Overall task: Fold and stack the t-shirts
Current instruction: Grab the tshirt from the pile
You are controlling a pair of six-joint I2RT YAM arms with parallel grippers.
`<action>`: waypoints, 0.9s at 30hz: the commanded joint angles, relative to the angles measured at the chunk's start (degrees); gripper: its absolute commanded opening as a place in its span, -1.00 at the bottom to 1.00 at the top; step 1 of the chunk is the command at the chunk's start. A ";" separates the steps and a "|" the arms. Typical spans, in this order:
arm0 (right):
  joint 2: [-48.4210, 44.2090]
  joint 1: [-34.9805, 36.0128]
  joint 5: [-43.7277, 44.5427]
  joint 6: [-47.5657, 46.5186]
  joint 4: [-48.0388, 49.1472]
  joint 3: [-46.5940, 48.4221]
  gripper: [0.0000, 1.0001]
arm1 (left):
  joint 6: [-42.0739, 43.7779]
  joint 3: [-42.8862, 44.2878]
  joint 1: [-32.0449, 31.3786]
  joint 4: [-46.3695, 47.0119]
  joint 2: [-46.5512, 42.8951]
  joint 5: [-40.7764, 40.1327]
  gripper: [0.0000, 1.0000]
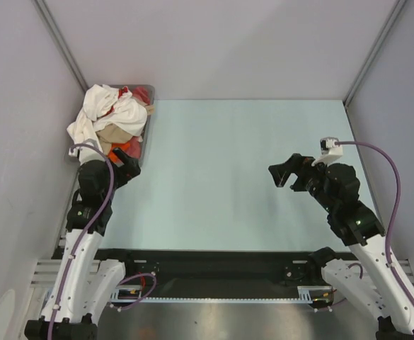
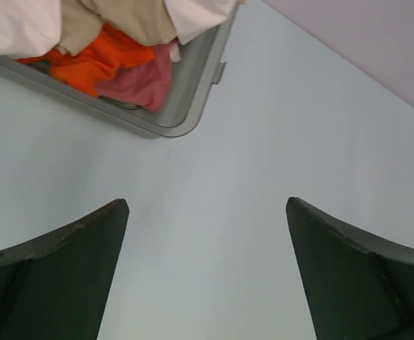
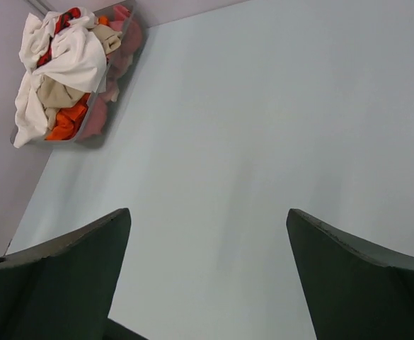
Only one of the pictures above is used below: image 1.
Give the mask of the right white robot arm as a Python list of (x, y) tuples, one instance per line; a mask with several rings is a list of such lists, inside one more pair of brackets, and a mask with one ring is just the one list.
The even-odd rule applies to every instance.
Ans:
[(327, 212), (331, 230), (357, 258), (371, 283), (353, 274), (329, 247), (310, 255), (308, 279), (315, 284), (327, 282), (359, 311), (368, 313), (378, 325), (377, 339), (414, 339), (414, 286), (399, 262), (389, 261), (391, 249), (386, 246), (384, 228), (359, 200), (355, 169), (293, 154), (268, 170), (279, 188), (296, 176), (290, 188), (309, 193)]

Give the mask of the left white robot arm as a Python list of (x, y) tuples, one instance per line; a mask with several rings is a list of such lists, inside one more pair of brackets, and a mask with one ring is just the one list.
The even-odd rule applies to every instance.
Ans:
[(40, 316), (27, 321), (27, 339), (96, 339), (98, 320), (119, 282), (129, 283), (137, 274), (127, 259), (106, 259), (91, 274), (117, 189), (141, 172), (138, 159), (115, 148), (119, 162), (100, 154), (79, 167), (79, 187), (67, 212), (61, 264)]

